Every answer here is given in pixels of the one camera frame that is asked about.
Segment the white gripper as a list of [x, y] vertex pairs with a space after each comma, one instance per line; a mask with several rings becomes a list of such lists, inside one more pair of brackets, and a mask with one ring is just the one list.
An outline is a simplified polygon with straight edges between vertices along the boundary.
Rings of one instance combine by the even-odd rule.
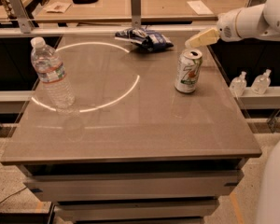
[[218, 16], [217, 29], [210, 28], [201, 31], [185, 42], [187, 48], [198, 48], [216, 44], [219, 37], [225, 42], [239, 41], [240, 36], [236, 32], [236, 18], [239, 9], [231, 10], [227, 13], [222, 13]]

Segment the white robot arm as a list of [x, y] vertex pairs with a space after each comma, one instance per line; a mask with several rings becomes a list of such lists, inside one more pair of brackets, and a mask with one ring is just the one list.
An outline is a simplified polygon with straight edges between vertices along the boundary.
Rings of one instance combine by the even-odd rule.
[[[188, 48], [245, 38], [280, 41], [280, 0], [242, 7], [222, 14], [217, 25], [186, 41]], [[280, 224], [280, 141], [268, 157], [259, 191], [256, 224]]]

